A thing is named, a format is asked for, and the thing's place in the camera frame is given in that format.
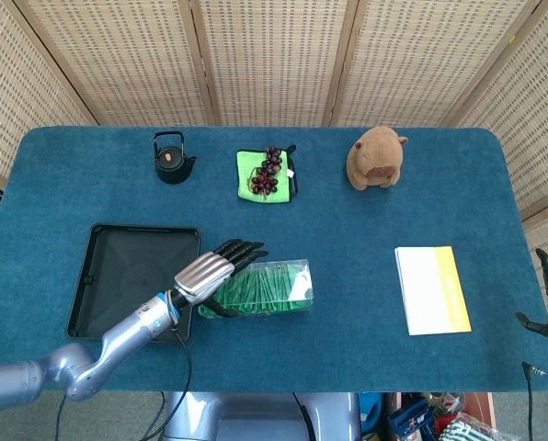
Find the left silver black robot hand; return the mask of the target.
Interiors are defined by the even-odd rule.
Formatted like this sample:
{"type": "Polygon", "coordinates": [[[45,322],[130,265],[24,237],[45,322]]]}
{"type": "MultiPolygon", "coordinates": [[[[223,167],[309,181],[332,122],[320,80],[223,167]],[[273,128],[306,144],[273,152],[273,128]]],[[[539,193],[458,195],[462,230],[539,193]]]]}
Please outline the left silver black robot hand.
{"type": "Polygon", "coordinates": [[[213,296],[227,281],[268,252],[262,242],[230,239],[213,251],[200,255],[174,277],[174,287],[165,292],[168,311],[176,318],[183,307],[202,305],[224,318],[238,311],[225,308],[213,296]]]}

